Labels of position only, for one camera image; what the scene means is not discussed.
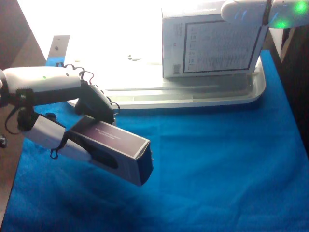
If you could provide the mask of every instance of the brown floor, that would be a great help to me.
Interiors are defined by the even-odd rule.
[[[44,66],[45,62],[45,58],[31,33],[11,67]],[[4,128],[4,121],[12,108],[12,106],[8,106],[0,109],[0,134],[4,134],[8,139],[8,147],[6,149],[0,148],[0,226],[10,196],[24,140],[22,135],[11,135]],[[8,128],[16,131],[16,122],[16,115],[14,115],[8,123]]]

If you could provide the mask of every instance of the blue fabric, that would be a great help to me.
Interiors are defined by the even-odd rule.
[[[309,228],[309,162],[268,51],[252,104],[122,111],[151,140],[154,171],[137,187],[25,140],[6,231],[280,231]],[[66,103],[37,107],[67,127]]]

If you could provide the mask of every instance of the green led light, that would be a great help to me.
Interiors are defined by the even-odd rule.
[[[286,22],[279,22],[276,24],[276,28],[287,28]]]
[[[308,11],[308,4],[304,1],[300,1],[295,5],[295,12],[297,14],[303,14]]]

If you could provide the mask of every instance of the cardboard box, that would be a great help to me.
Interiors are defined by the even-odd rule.
[[[139,186],[148,180],[153,170],[148,139],[90,116],[84,116],[70,133],[83,142],[92,164]]]
[[[164,78],[254,72],[268,27],[223,21],[224,2],[162,8]]]

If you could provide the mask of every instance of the white box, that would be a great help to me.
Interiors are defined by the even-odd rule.
[[[223,21],[224,2],[162,8],[164,78],[254,72],[268,27]]]

